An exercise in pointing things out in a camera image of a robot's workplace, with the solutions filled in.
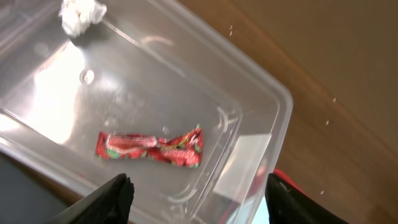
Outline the red snack wrapper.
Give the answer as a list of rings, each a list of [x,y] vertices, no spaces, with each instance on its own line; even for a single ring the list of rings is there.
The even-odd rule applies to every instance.
[[[203,155],[203,130],[196,126],[173,139],[100,132],[95,155],[100,159],[150,159],[178,167],[199,167]]]

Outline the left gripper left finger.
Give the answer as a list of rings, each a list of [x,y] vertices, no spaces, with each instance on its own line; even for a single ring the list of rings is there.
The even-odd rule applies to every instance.
[[[126,174],[118,174],[47,223],[127,224],[133,199],[134,184]]]

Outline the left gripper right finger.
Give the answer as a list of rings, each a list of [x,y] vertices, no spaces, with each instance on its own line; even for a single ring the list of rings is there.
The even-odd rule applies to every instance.
[[[270,224],[348,224],[275,173],[267,177]]]

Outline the white tissue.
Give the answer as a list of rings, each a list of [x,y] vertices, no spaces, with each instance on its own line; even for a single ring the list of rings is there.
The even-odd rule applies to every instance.
[[[76,38],[103,20],[107,6],[96,0],[63,0],[59,12],[62,29],[69,37]]]

